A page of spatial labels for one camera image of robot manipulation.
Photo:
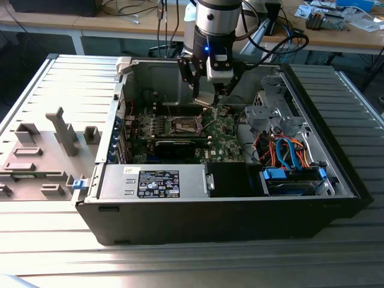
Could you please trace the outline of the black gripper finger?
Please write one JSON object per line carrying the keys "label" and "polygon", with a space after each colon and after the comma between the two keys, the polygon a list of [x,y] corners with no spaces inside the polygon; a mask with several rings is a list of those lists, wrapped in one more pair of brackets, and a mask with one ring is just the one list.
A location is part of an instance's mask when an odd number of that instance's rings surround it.
{"label": "black gripper finger", "polygon": [[223,96],[229,96],[239,83],[245,72],[245,64],[235,61],[233,68],[227,71],[213,71],[213,85],[215,89],[213,105],[217,105]]}
{"label": "black gripper finger", "polygon": [[179,56],[177,59],[182,80],[192,87],[192,99],[199,94],[200,86],[200,64],[195,56]]}

